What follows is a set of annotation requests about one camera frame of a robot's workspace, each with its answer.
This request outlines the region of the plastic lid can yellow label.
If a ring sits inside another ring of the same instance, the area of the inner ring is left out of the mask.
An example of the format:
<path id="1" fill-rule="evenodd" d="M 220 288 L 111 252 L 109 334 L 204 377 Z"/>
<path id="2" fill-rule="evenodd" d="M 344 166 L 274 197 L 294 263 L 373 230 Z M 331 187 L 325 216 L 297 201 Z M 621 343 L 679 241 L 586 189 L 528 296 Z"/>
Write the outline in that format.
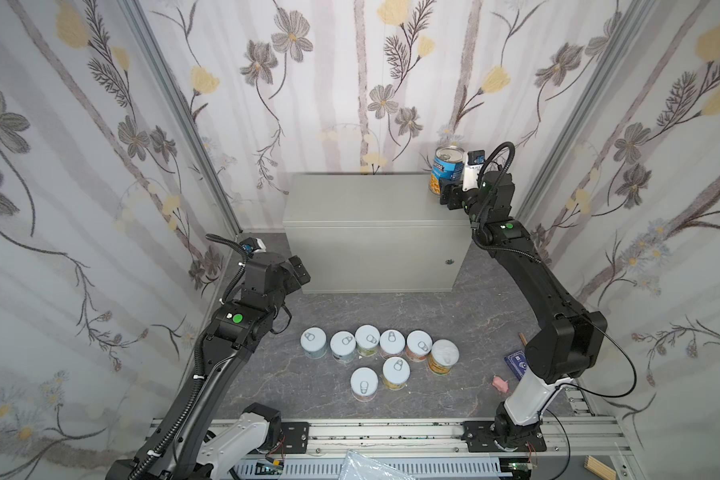
<path id="1" fill-rule="evenodd" d="M 460 351 L 455 343 L 440 339 L 433 343 L 428 355 L 428 368 L 436 375 L 447 375 L 458 363 Z"/>

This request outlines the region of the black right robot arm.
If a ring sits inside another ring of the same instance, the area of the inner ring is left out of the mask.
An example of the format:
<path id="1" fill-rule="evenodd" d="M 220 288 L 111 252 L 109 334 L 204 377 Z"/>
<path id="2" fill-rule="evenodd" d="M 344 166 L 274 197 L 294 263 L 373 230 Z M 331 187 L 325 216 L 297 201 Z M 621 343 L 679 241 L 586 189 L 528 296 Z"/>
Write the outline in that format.
<path id="1" fill-rule="evenodd" d="M 484 427 L 467 426 L 471 450 L 543 452 L 544 412 L 566 387 L 595 366 L 608 340 L 607 320 L 563 287 L 534 246 L 529 231 L 512 217 L 515 185 L 509 173 L 515 146 L 503 142 L 491 153 L 457 146 L 437 149 L 431 190 L 441 204 L 463 211 L 471 238 L 510 275 L 530 305 L 539 330 L 525 345 L 526 370 L 517 388 Z"/>

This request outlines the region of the large blue labelled can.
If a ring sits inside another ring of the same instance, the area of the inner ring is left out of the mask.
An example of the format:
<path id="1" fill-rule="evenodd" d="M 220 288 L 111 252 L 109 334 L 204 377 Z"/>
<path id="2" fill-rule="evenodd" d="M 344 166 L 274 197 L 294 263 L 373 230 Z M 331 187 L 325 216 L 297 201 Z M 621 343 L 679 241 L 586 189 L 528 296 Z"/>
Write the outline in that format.
<path id="1" fill-rule="evenodd" d="M 461 182 L 466 152 L 455 145 L 442 146 L 436 149 L 432 161 L 431 176 L 429 182 L 430 191 L 439 195 L 441 193 L 442 181 Z"/>

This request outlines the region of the white lid can orange label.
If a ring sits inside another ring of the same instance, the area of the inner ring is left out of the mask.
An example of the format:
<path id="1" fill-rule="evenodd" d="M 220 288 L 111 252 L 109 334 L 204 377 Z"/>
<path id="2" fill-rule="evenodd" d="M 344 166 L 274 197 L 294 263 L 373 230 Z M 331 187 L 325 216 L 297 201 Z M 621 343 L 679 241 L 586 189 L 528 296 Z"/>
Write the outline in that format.
<path id="1" fill-rule="evenodd" d="M 414 330 L 406 337 L 405 355 L 412 362 L 423 362 L 432 348 L 431 336 L 423 330 Z"/>

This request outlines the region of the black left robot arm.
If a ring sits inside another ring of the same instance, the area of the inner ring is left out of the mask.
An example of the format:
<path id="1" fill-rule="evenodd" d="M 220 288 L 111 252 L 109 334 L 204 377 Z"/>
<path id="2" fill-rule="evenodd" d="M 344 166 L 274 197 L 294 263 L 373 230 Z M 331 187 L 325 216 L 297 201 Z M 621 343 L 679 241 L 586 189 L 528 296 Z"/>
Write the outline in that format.
<path id="1" fill-rule="evenodd" d="M 236 252 L 238 270 L 195 342 L 192 373 L 167 414 L 132 458 L 113 463 L 109 479 L 219 479 L 248 453 L 280 439 L 279 412 L 260 404 L 224 433 L 207 433 L 233 380 L 288 310 L 287 296 L 311 277 L 299 257 L 270 252 L 258 238 L 206 238 Z"/>

